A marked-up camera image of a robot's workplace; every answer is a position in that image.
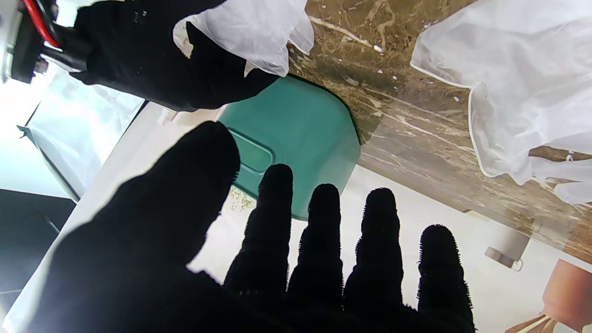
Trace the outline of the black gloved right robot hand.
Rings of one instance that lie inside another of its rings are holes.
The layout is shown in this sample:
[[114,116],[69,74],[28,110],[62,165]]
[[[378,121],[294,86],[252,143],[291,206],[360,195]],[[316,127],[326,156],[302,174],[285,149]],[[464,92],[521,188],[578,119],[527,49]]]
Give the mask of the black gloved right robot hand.
[[86,85],[103,85],[177,112],[214,110],[258,95],[278,76],[254,69],[191,24],[186,57],[173,41],[182,19],[217,8],[220,0],[106,0],[78,9],[74,29],[93,50],[87,70],[72,73]]

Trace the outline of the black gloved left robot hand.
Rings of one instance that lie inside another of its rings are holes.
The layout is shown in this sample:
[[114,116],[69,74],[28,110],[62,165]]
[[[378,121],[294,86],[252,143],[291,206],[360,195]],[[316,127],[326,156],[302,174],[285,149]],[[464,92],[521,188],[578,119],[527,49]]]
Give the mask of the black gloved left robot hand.
[[61,240],[29,333],[474,333],[459,251],[446,226],[420,239],[417,308],[402,301],[393,192],[366,198],[357,262],[343,278],[339,192],[318,185],[297,265],[288,255],[293,174],[270,166],[223,283],[187,265],[206,242],[239,172],[230,131],[195,127],[121,184]]

